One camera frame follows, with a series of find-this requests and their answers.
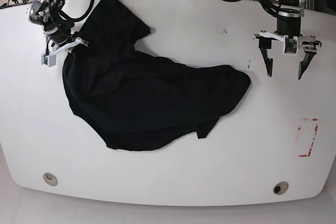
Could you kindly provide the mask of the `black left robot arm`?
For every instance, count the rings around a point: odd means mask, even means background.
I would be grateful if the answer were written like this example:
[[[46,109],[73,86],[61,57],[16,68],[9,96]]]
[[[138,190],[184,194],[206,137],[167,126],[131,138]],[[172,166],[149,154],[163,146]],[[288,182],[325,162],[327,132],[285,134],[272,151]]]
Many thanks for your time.
[[[276,0],[277,5],[269,0],[259,0],[262,8],[272,17],[277,19],[275,32],[260,31],[253,35],[259,41],[259,50],[262,54],[267,75],[272,76],[273,59],[268,57],[273,41],[282,43],[284,55],[296,56],[299,49],[304,50],[304,59],[299,63],[298,79],[301,79],[308,69],[310,62],[317,54],[317,47],[322,43],[315,36],[301,34],[301,18],[304,16],[306,0]]]

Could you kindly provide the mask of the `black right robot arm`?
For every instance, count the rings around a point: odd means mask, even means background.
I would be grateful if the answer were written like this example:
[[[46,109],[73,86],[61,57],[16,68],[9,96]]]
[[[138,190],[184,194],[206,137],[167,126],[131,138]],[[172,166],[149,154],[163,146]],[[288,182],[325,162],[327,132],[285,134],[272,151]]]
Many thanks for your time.
[[[85,44],[71,33],[75,23],[84,20],[91,12],[95,0],[90,0],[86,12],[72,18],[62,8],[66,0],[34,0],[27,10],[31,23],[40,25],[47,39],[47,44],[52,42],[60,51],[71,50],[78,44]]]

